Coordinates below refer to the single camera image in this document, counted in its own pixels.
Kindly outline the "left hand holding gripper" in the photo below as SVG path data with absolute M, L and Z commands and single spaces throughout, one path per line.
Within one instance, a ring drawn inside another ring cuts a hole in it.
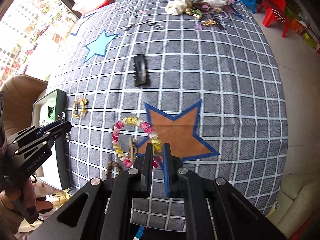
M 1 192 L 1 219 L 3 219 L 6 226 L 11 233 L 18 233 L 18 228 L 24 217 L 19 211 L 16 211 L 13 201 L 19 200 L 20 195 L 23 194 L 23 208 L 28 209 L 36 206 L 39 212 L 47 213 L 52 211 L 53 204 L 46 200 L 38 200 L 32 182 L 30 179 L 24 183 L 23 191 L 20 189 L 9 187 Z

